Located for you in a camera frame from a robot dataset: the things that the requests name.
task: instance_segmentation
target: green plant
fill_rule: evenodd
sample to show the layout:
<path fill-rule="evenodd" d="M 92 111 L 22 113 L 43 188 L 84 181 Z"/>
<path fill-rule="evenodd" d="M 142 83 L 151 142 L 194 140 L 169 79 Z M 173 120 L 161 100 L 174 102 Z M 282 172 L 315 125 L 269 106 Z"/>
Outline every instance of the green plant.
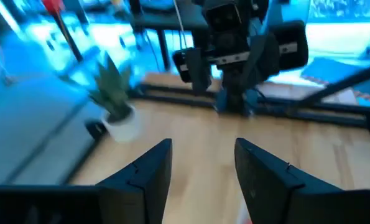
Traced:
<path fill-rule="evenodd" d="M 94 76 L 97 89 L 88 92 L 97 105 L 109 112 L 107 121 L 113 123 L 126 119 L 132 113 L 131 107 L 127 104 L 132 67 L 130 63 L 124 63 L 120 66 L 120 74 L 110 56 L 106 54 L 106 57 L 107 68 L 99 63 L 99 75 Z M 60 79 L 66 83 L 73 83 L 68 76 L 61 76 Z"/>

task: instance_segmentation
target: potted plant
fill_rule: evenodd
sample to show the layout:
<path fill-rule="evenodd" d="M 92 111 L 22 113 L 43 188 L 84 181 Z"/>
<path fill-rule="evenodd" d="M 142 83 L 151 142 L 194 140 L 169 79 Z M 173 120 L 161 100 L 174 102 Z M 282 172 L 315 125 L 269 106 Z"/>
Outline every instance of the potted plant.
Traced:
<path fill-rule="evenodd" d="M 97 88 L 88 90 L 94 103 L 104 108 L 102 122 L 112 138 L 118 142 L 130 141 L 140 132 L 139 115 L 128 101 L 127 91 L 132 74 L 130 63 L 123 63 L 119 69 L 106 54 L 107 68 L 98 64 L 99 75 L 95 76 Z M 61 80 L 73 83 L 69 76 L 61 76 Z"/>

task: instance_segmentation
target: white pot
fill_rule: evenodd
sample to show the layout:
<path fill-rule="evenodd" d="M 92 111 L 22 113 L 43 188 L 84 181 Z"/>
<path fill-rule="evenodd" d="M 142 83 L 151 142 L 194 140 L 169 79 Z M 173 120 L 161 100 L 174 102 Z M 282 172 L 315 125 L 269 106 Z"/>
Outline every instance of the white pot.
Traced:
<path fill-rule="evenodd" d="M 141 133 L 141 121 L 139 112 L 130 105 L 132 113 L 123 121 L 116 123 L 107 122 L 110 115 L 105 111 L 102 117 L 102 122 L 106 129 L 109 131 L 111 137 L 117 142 L 128 142 L 138 137 Z"/>

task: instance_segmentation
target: wooden table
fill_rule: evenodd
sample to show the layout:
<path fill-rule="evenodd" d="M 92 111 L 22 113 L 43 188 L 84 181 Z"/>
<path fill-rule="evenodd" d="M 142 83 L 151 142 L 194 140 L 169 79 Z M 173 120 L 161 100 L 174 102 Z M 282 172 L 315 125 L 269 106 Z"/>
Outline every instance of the wooden table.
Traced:
<path fill-rule="evenodd" d="M 147 82 L 183 86 L 178 77 L 149 75 Z M 218 88 L 215 81 L 212 88 Z M 266 95 L 301 97 L 305 86 L 265 84 Z M 355 104 L 351 91 L 328 101 Z M 243 137 L 294 166 L 343 189 L 370 188 L 367 130 L 265 116 L 218 116 L 212 110 L 134 103 L 142 136 L 116 143 L 106 136 L 73 179 L 95 184 L 122 169 L 164 138 L 173 139 L 173 167 L 164 223 L 236 223 L 242 198 L 234 169 L 234 141 Z"/>

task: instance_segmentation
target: red object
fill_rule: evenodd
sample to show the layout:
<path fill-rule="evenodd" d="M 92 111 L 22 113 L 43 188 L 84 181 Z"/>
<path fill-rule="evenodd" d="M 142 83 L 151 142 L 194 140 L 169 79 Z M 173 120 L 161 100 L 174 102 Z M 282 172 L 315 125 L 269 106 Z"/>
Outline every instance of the red object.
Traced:
<path fill-rule="evenodd" d="M 62 0 L 42 0 L 45 8 L 50 14 L 55 14 L 64 9 Z"/>

